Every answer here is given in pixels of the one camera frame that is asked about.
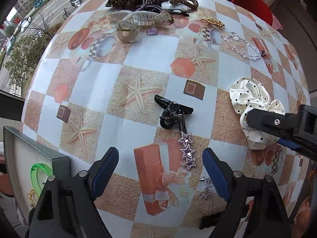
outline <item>brown spiral hair tie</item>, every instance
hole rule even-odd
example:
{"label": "brown spiral hair tie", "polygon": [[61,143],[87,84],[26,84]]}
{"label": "brown spiral hair tie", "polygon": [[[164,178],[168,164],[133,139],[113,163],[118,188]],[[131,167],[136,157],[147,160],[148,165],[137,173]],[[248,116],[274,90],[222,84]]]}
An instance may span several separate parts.
{"label": "brown spiral hair tie", "polygon": [[198,8],[197,0],[170,0],[170,4],[172,4],[172,5],[176,5],[179,3],[186,5],[187,7],[191,8],[193,10],[197,10],[197,8]]}

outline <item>green bracelet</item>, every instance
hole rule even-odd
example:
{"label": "green bracelet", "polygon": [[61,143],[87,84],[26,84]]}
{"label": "green bracelet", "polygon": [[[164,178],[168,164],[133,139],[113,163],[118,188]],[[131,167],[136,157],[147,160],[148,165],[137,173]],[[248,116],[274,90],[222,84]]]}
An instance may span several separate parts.
{"label": "green bracelet", "polygon": [[38,180],[38,171],[43,171],[47,174],[47,176],[51,176],[53,174],[52,168],[44,163],[37,163],[31,167],[31,182],[33,185],[33,189],[39,198],[44,187],[44,184]]}

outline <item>metal bolt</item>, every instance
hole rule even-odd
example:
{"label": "metal bolt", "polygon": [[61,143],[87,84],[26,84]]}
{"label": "metal bolt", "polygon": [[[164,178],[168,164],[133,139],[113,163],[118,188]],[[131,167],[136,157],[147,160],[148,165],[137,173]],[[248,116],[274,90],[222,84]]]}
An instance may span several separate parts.
{"label": "metal bolt", "polygon": [[54,181],[55,180],[55,175],[49,176],[47,178],[48,181]]}
{"label": "metal bolt", "polygon": [[274,181],[273,177],[272,176],[265,176],[265,179],[269,182],[272,182]]}
{"label": "metal bolt", "polygon": [[240,171],[234,171],[233,172],[233,175],[237,178],[241,177],[242,176],[242,173]]}
{"label": "metal bolt", "polygon": [[85,177],[87,174],[88,174],[88,172],[86,170],[82,170],[79,172],[80,177]]}

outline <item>checkered tablecloth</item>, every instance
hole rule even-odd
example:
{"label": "checkered tablecloth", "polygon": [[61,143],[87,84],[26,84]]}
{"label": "checkered tablecloth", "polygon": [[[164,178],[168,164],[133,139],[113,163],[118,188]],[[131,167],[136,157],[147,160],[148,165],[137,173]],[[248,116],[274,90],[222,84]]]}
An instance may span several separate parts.
{"label": "checkered tablecloth", "polygon": [[[201,159],[207,147],[246,176],[263,178],[274,165],[273,177],[288,214],[302,187],[308,159],[279,144],[249,150],[229,98],[230,85],[248,76],[260,81],[272,100],[279,99],[286,113],[296,113],[299,103],[310,105],[294,47],[264,21],[226,0],[197,1],[198,10],[190,17],[175,17],[156,36],[142,30],[130,44],[120,42],[107,20],[107,0],[87,0],[53,37],[34,74],[23,110],[24,134],[69,155],[72,174],[88,169],[111,146],[119,151],[118,166],[95,202],[114,238],[209,237],[212,229],[199,230],[199,221],[226,203],[214,188],[211,199],[198,197],[205,188],[198,179],[207,175]],[[221,20],[225,27],[212,30],[201,18]],[[81,40],[79,30],[89,32],[91,44]],[[263,46],[271,62],[247,60],[231,51],[222,39],[229,32]],[[252,53],[243,43],[236,45]],[[99,55],[100,47],[107,55]],[[194,192],[185,205],[174,203],[149,215],[134,149],[179,136],[176,129],[160,127],[162,108],[154,102],[155,94],[194,108],[186,126],[193,133],[197,167],[191,169],[188,185]]]}

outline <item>bicycle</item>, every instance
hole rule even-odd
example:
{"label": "bicycle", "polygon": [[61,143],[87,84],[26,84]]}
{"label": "bicycle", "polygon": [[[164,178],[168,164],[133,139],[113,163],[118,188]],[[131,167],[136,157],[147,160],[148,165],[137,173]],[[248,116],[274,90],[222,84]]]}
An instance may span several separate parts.
{"label": "bicycle", "polygon": [[66,20],[70,16],[70,13],[66,11],[66,8],[64,8],[63,10],[65,12],[63,17],[64,17],[64,20]]}

